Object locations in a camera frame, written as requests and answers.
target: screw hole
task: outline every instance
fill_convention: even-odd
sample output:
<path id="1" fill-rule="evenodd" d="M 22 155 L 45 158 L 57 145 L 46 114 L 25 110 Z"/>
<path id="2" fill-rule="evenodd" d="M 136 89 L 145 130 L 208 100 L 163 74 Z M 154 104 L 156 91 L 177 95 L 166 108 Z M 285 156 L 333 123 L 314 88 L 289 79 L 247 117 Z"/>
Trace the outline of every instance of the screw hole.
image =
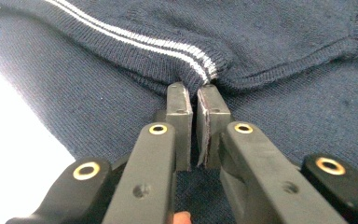
<path id="1" fill-rule="evenodd" d="M 149 195 L 150 190 L 151 190 L 151 187 L 147 184 L 137 185 L 133 189 L 132 194 L 133 194 L 133 196 L 135 196 L 135 198 L 143 199 L 144 197 Z"/>
<path id="2" fill-rule="evenodd" d="M 344 175 L 346 173 L 345 168 L 339 162 L 325 157 L 316 160 L 316 165 L 330 175 Z"/>
<path id="3" fill-rule="evenodd" d="M 83 163 L 74 170 L 73 176 L 77 180 L 87 180 L 96 176 L 101 170 L 100 165 L 95 161 Z"/>
<path id="4" fill-rule="evenodd" d="M 167 126 L 162 124 L 156 124 L 150 127 L 149 132 L 152 134 L 164 134 L 167 132 Z"/>
<path id="5" fill-rule="evenodd" d="M 235 131 L 238 133 L 252 133 L 253 128 L 249 124 L 239 123 L 235 125 Z"/>
<path id="6" fill-rule="evenodd" d="M 286 182 L 283 183 L 283 190 L 286 193 L 297 194 L 298 193 L 298 186 L 296 186 L 292 182 L 286 181 Z"/>
<path id="7" fill-rule="evenodd" d="M 328 167 L 328 168 L 332 169 L 332 170 L 337 170 L 338 169 L 337 166 L 335 164 L 331 163 L 331 162 L 324 161 L 323 165 L 325 167 Z"/>
<path id="8" fill-rule="evenodd" d="M 164 130 L 162 127 L 154 127 L 153 128 L 153 131 L 155 131 L 155 132 L 161 132 L 162 130 Z"/>
<path id="9" fill-rule="evenodd" d="M 89 175 L 89 174 L 91 174 L 93 171 L 94 171 L 94 168 L 88 166 L 88 167 L 81 168 L 80 171 L 79 171 L 79 173 L 80 173 L 81 175 Z"/>

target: fingertip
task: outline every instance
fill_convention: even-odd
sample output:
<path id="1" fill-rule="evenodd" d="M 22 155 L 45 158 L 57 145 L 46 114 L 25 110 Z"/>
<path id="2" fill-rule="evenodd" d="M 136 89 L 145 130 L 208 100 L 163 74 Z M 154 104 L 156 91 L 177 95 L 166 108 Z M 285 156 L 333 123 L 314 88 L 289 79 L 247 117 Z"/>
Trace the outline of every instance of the fingertip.
<path id="1" fill-rule="evenodd" d="M 173 216 L 173 224 L 191 224 L 191 214 L 189 212 L 179 212 Z"/>

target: white surface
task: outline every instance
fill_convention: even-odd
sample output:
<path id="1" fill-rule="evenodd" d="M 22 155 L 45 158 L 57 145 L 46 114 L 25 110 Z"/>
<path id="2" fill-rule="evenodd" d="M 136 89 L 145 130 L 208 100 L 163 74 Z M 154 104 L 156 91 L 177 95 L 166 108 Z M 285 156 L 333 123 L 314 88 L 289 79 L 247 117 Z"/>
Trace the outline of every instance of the white surface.
<path id="1" fill-rule="evenodd" d="M 73 161 L 0 75 L 0 223 L 33 213 Z"/>

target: gray plastic jaw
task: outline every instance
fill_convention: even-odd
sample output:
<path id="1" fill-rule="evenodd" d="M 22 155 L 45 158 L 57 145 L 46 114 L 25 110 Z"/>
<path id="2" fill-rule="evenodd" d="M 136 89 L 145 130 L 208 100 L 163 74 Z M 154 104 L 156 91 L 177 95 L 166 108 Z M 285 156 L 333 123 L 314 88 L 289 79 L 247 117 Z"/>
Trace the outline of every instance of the gray plastic jaw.
<path id="1" fill-rule="evenodd" d="M 173 83 L 167 90 L 165 121 L 176 130 L 176 171 L 190 170 L 191 126 L 193 109 L 188 90 L 181 82 Z"/>
<path id="2" fill-rule="evenodd" d="M 229 123 L 219 154 L 237 223 L 346 223 L 253 124 Z"/>
<path id="3" fill-rule="evenodd" d="M 198 91 L 197 138 L 200 149 L 198 165 L 219 169 L 219 134 L 233 120 L 225 101 L 214 85 L 206 85 Z"/>
<path id="4" fill-rule="evenodd" d="M 141 130 L 103 224 L 172 223 L 174 142 L 175 129 L 168 123 L 152 123 Z"/>

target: navy sweater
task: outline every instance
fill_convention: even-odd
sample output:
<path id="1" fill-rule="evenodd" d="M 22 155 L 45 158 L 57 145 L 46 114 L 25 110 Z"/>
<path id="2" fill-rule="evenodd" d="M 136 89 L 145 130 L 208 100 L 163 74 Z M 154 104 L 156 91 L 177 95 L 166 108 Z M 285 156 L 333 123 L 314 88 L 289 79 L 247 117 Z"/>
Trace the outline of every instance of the navy sweater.
<path id="1" fill-rule="evenodd" d="M 0 0 L 0 72 L 77 159 L 130 152 L 182 80 L 290 159 L 358 168 L 358 1 Z M 216 171 L 180 173 L 176 209 L 233 222 Z"/>

